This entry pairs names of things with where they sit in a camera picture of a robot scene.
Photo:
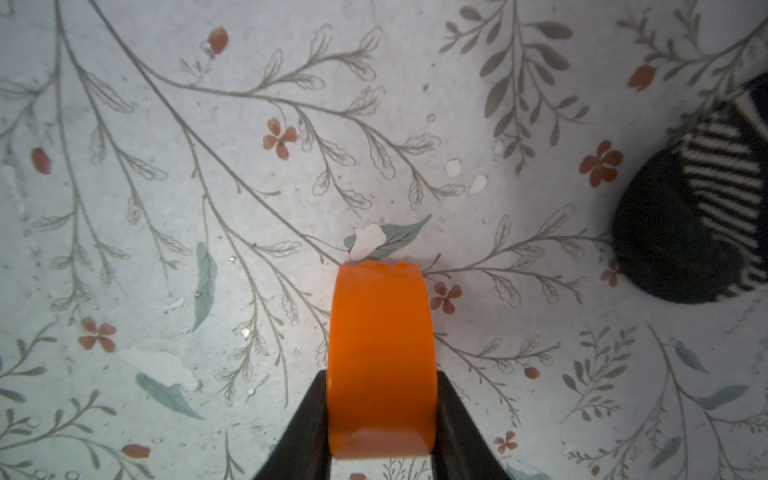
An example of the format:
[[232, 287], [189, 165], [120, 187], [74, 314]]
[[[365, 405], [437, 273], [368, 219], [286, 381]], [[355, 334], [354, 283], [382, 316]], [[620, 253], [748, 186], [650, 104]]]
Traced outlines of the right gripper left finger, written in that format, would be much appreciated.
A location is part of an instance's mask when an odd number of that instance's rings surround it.
[[328, 480], [326, 372], [314, 377], [285, 432], [254, 480]]

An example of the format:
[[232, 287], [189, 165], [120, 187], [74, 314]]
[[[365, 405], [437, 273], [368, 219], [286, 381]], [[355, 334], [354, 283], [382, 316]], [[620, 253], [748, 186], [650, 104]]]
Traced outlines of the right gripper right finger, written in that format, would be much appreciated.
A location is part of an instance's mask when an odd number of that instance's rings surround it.
[[508, 480], [447, 375], [437, 373], [436, 440], [431, 453], [436, 480]]

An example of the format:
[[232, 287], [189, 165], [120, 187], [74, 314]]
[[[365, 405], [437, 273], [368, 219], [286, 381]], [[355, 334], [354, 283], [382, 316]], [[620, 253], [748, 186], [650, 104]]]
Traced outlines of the orange lego brick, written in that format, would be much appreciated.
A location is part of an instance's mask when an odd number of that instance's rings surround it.
[[334, 458], [418, 457], [433, 450], [436, 353], [418, 266], [363, 261], [339, 269], [326, 388]]

